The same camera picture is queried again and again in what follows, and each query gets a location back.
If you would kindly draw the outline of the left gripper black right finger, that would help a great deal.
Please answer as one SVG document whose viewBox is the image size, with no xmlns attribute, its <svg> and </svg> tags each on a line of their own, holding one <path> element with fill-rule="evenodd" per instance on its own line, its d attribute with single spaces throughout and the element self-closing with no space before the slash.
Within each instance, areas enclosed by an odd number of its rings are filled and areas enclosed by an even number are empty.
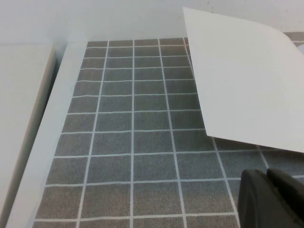
<svg viewBox="0 0 304 228">
<path fill-rule="evenodd" d="M 279 169 L 267 169 L 266 176 L 278 192 L 282 205 L 295 223 L 304 222 L 304 185 Z"/>
</svg>

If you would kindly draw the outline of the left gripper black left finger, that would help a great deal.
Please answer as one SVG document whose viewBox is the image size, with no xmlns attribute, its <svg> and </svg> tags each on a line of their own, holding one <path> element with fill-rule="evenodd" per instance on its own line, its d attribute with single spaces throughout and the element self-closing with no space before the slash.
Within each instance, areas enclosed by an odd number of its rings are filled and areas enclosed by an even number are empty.
<svg viewBox="0 0 304 228">
<path fill-rule="evenodd" d="M 300 228 L 282 205 L 270 179 L 259 170 L 244 170 L 238 195 L 242 228 Z"/>
</svg>

